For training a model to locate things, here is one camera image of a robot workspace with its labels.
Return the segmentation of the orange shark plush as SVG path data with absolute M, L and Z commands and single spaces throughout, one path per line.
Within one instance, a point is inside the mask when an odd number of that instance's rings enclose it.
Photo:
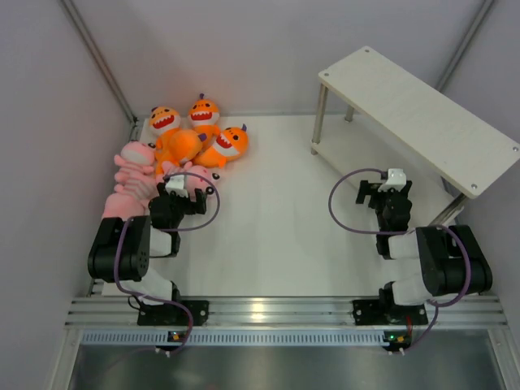
M 218 121 L 220 118 L 219 108 L 215 102 L 206 98 L 204 93 L 193 103 L 188 111 L 188 120 L 192 129 L 199 134 L 205 134 L 205 143 L 209 143 L 213 136 L 218 136 L 220 129 Z
M 241 127 L 223 130 L 212 145 L 194 159 L 194 162 L 203 167 L 224 168 L 227 163 L 240 158 L 248 147 L 248 128 L 243 123 Z
M 167 147 L 171 136 L 180 129 L 181 120 L 178 111 L 172 107 L 157 106 L 151 110 L 149 130 L 157 137 L 157 151 Z
M 163 163 L 172 163 L 174 166 L 180 167 L 194 159 L 202 150 L 203 142 L 206 139 L 205 133 L 198 133 L 192 129 L 181 129 L 175 132 L 156 158 L 155 174 L 165 173 Z

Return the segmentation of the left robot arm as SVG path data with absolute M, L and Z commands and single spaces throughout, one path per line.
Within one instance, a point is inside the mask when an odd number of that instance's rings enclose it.
M 153 269 L 150 260 L 175 257 L 184 216 L 205 213 L 206 194 L 197 189 L 194 199 L 159 195 L 149 202 L 145 215 L 102 219 L 87 261 L 90 276 L 156 306 L 155 314 L 165 324 L 178 323 L 184 313 L 179 289 Z

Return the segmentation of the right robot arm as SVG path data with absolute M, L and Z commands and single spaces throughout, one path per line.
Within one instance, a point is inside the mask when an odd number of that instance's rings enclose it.
M 387 282 L 379 290 L 379 312 L 390 323 L 399 322 L 409 306 L 421 305 L 449 294 L 485 293 L 492 287 L 492 270 L 472 230 L 467 225 L 447 228 L 409 227 L 412 182 L 399 189 L 360 182 L 357 204 L 369 199 L 379 233 L 376 249 L 386 260 L 413 260 L 418 271 L 404 279 Z

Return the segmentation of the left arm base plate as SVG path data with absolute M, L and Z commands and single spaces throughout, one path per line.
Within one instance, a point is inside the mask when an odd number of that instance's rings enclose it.
M 210 313 L 210 303 L 206 300 L 186 300 L 181 304 L 185 306 L 193 317 L 193 326 L 200 327 L 206 323 Z M 145 305 L 140 304 L 137 318 L 139 326 L 187 326 L 188 314 L 181 308 L 170 305 Z

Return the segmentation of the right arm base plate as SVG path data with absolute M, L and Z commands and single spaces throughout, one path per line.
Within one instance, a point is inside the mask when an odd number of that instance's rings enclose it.
M 354 300 L 353 318 L 357 326 L 428 324 L 424 305 L 384 304 L 379 299 Z

